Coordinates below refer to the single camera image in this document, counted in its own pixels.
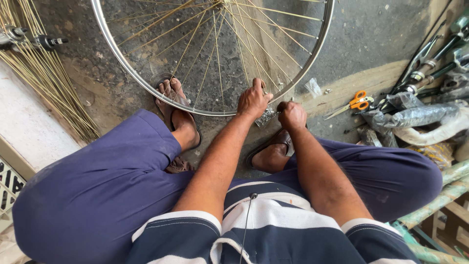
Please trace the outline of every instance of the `brown leather sandal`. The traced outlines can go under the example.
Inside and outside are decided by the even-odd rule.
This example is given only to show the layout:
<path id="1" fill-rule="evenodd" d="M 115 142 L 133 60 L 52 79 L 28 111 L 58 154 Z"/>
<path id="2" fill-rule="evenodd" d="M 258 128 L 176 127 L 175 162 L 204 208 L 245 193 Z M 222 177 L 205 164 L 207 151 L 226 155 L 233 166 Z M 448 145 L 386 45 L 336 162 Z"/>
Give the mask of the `brown leather sandal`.
<path id="1" fill-rule="evenodd" d="M 157 82 L 154 82 L 153 85 L 152 85 L 157 91 L 159 91 L 159 85 L 164 83 L 165 80 L 170 80 L 171 81 L 172 78 L 176 78 L 176 76 L 174 76 L 173 74 L 171 74 L 169 72 L 162 73 L 160 77 L 161 77 L 161 79 L 159 79 L 159 81 L 157 81 Z M 185 98 L 182 98 L 180 95 L 178 95 L 176 93 L 176 91 L 173 89 L 172 86 L 171 86 L 171 91 L 169 92 L 168 98 L 169 99 L 174 99 L 175 102 L 180 103 L 181 105 L 189 106 L 189 102 Z M 158 104 L 156 103 L 156 99 L 157 99 L 156 96 L 153 95 L 153 101 L 155 102 L 155 106 L 163 114 L 163 116 L 165 118 L 165 122 L 168 125 L 170 125 L 170 127 L 173 131 L 176 130 L 174 128 L 174 124 L 173 124 L 173 121 L 171 120 L 171 117 L 173 115 L 173 112 L 177 108 L 172 106 L 172 105 L 166 104 L 165 110 L 161 111 Z M 199 143 L 197 144 L 197 146 L 195 146 L 193 148 L 190 148 L 189 150 L 193 150 L 193 149 L 198 148 L 200 146 L 200 144 L 202 143 L 202 133 L 200 132 L 199 126 L 197 125 L 197 123 L 196 123 L 196 128 L 197 128 L 197 132 L 199 133 L 200 140 L 199 140 Z"/>
<path id="2" fill-rule="evenodd" d="M 249 153 L 248 158 L 246 159 L 246 163 L 247 163 L 248 167 L 254 169 L 254 166 L 252 166 L 252 158 L 254 157 L 254 155 L 261 152 L 262 150 L 264 150 L 265 148 L 267 148 L 270 145 L 285 144 L 287 146 L 287 152 L 286 153 L 288 153 L 290 151 L 295 151 L 293 149 L 293 142 L 292 142 L 292 139 L 290 137 L 290 134 L 288 134 L 288 132 L 284 133 L 284 134 L 280 134 L 280 132 L 282 132 L 283 130 L 284 130 L 284 128 L 278 130 L 277 133 L 275 133 L 275 135 L 272 136 L 267 142 L 265 142 L 264 144 L 262 144 L 259 147 L 255 148 L 251 153 Z"/>

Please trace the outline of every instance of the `scissors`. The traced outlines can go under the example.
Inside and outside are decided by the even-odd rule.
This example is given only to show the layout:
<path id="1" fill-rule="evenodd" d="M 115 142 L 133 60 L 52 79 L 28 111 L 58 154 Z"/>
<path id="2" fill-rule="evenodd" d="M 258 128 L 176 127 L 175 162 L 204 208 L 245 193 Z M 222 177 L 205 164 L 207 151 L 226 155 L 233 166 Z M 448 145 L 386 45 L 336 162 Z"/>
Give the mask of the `scissors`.
<path id="1" fill-rule="evenodd" d="M 329 112 L 329 113 L 325 114 L 324 117 L 326 117 L 326 116 L 329 116 L 329 117 L 324 119 L 324 120 L 327 120 L 327 119 L 332 118 L 332 117 L 334 117 L 334 116 L 336 116 L 340 113 L 343 113 L 344 111 L 346 111 L 350 108 L 352 108 L 352 109 L 357 108 L 359 110 L 363 110 L 363 109 L 367 108 L 370 105 L 370 103 L 368 103 L 368 102 L 373 103 L 374 102 L 373 97 L 369 97 L 369 96 L 367 97 L 365 91 L 358 91 L 358 92 L 355 93 L 355 97 L 353 98 L 353 100 L 350 101 L 346 106 L 343 106 L 339 109 L 336 109 L 332 112 Z"/>

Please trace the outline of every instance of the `navy and white striped shirt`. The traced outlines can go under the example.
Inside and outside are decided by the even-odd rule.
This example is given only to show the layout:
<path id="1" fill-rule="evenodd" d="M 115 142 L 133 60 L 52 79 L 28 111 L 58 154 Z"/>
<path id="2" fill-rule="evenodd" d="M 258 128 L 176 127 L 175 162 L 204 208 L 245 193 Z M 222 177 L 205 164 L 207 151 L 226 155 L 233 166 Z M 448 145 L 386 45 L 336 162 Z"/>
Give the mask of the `navy and white striped shirt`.
<path id="1" fill-rule="evenodd" d="M 416 264 L 394 228 L 359 218 L 342 227 L 316 213 L 297 191 L 251 182 L 227 192 L 223 223 L 202 211 L 154 217 L 132 236 L 128 264 L 238 264 L 251 201 L 243 263 Z"/>

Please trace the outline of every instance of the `foot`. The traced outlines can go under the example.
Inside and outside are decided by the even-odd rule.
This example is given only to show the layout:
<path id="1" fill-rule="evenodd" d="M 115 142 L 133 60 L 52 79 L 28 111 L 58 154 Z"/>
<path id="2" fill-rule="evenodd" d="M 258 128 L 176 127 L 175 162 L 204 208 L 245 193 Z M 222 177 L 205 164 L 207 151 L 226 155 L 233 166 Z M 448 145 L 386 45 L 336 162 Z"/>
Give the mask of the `foot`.
<path id="1" fill-rule="evenodd" d="M 158 88 L 164 96 L 170 99 L 174 99 L 176 96 L 179 96 L 186 100 L 186 95 L 182 91 L 181 83 L 176 78 L 171 79 L 171 85 L 169 80 L 165 80 L 164 83 L 160 84 Z M 172 107 L 158 98 L 155 102 L 162 113 L 166 112 L 167 107 Z M 173 135 L 175 133 L 178 135 L 177 137 L 175 137 L 180 143 L 183 151 L 186 149 L 193 148 L 199 144 L 200 135 L 197 132 L 196 122 L 194 121 L 194 118 L 191 114 L 186 111 L 176 109 L 173 111 L 171 116 L 165 116 L 165 118 L 170 118 L 170 120 L 166 121 L 173 123 L 175 129 Z"/>
<path id="2" fill-rule="evenodd" d="M 285 144 L 272 144 L 252 157 L 252 166 L 258 171 L 268 173 L 280 172 L 290 159 L 286 154 L 287 146 Z"/>

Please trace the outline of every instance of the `black metal tube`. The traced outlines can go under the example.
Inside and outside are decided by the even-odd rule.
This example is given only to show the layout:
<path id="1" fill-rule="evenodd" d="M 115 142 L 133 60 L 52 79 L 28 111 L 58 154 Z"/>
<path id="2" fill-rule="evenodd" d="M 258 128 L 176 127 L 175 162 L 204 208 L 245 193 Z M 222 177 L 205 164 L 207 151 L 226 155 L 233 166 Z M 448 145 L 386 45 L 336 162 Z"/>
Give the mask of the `black metal tube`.
<path id="1" fill-rule="evenodd" d="M 433 72 L 432 74 L 430 74 L 430 76 L 432 76 L 434 79 L 437 79 L 439 77 L 441 77 L 443 74 L 449 72 L 450 70 L 454 69 L 457 67 L 457 64 L 455 62 L 450 62 L 448 64 L 446 64 L 445 66 L 441 67 L 439 70 Z"/>
<path id="2" fill-rule="evenodd" d="M 432 59 L 439 61 L 446 53 L 455 46 L 455 44 L 461 40 L 461 37 L 458 35 L 453 35 L 449 42 L 441 47 L 432 57 Z"/>

